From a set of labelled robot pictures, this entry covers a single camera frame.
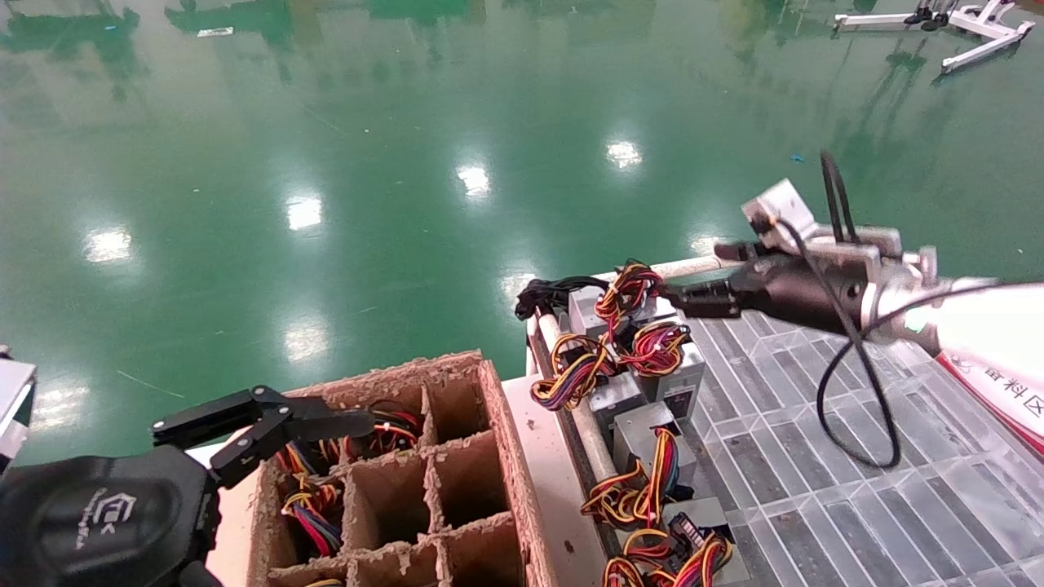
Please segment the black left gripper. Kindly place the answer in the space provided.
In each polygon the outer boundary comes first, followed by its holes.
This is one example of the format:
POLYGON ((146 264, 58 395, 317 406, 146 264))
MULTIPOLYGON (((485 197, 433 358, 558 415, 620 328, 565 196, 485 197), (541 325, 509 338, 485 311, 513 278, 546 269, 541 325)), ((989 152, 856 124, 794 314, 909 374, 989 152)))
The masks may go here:
POLYGON ((223 587, 219 484, 176 448, 11 468, 1 509, 4 586, 223 587))

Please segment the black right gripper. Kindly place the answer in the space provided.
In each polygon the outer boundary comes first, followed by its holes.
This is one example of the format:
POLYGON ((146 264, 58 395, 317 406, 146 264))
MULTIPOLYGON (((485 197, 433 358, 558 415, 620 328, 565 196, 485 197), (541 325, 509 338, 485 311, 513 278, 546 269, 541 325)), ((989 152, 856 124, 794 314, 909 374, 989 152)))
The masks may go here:
POLYGON ((759 311, 798 327, 844 335, 844 315, 861 329, 864 276, 836 267, 812 271, 801 257, 769 257, 774 253, 759 241, 716 242, 716 257, 748 263, 730 275, 730 284, 663 284, 662 297, 689 319, 737 319, 741 311, 759 311))

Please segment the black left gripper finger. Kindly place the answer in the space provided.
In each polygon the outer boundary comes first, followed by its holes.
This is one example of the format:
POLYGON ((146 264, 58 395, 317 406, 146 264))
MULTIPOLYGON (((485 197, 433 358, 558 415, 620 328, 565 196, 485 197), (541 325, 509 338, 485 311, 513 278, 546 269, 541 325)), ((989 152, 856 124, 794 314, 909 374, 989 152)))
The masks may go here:
POLYGON ((231 489, 287 444, 359 438, 375 430, 367 408, 336 412, 318 397, 290 397, 268 386, 235 391, 153 424, 153 446, 186 450, 239 432, 211 457, 212 475, 231 489))

